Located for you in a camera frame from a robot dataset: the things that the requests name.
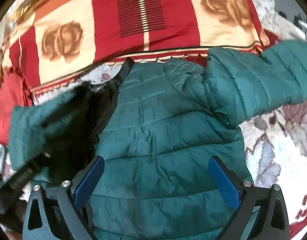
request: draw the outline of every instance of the brown rose print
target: brown rose print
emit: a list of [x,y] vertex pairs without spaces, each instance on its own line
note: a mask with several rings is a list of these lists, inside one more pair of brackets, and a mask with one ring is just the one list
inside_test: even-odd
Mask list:
[[253,28],[247,0],[201,0],[204,12],[220,23],[241,26],[246,32]]
[[50,61],[62,56],[66,62],[74,60],[80,53],[83,32],[80,23],[74,21],[47,27],[42,38],[42,56]]

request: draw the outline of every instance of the blue gripper pad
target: blue gripper pad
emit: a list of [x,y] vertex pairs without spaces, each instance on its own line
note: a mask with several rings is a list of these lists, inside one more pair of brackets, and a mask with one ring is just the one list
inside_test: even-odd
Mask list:
[[237,210],[240,205],[240,199],[235,185],[214,158],[210,158],[208,169],[225,203],[230,208]]
[[74,206],[76,209],[86,206],[104,170],[105,161],[103,157],[99,156],[75,191]]

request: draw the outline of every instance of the jacket sleeve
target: jacket sleeve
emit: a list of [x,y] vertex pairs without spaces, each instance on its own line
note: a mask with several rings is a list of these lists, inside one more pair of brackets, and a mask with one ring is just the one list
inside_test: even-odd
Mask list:
[[307,43],[284,41],[260,56],[212,48],[202,82],[207,108],[227,127],[307,99]]

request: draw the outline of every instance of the metal screw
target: metal screw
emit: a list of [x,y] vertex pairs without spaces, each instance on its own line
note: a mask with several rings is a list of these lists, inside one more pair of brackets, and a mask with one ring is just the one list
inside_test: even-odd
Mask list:
[[65,180],[61,185],[63,187],[68,187],[70,185],[70,181],[69,180]]
[[281,190],[281,187],[278,184],[274,184],[273,188],[277,191]]
[[35,186],[33,187],[33,190],[34,190],[34,191],[40,190],[40,185],[35,185]]
[[246,187],[251,187],[252,186],[252,183],[249,181],[249,180],[245,180],[243,182],[243,184],[246,186]]

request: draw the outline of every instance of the green puffer jacket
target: green puffer jacket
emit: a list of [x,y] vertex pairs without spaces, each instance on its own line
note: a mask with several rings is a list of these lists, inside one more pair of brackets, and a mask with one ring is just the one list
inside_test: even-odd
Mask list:
[[170,59],[135,64],[99,135],[105,172],[92,197],[101,240],[215,239],[232,214],[211,176],[217,155],[251,180],[239,124],[307,99],[307,44],[260,57],[209,50],[207,67]]

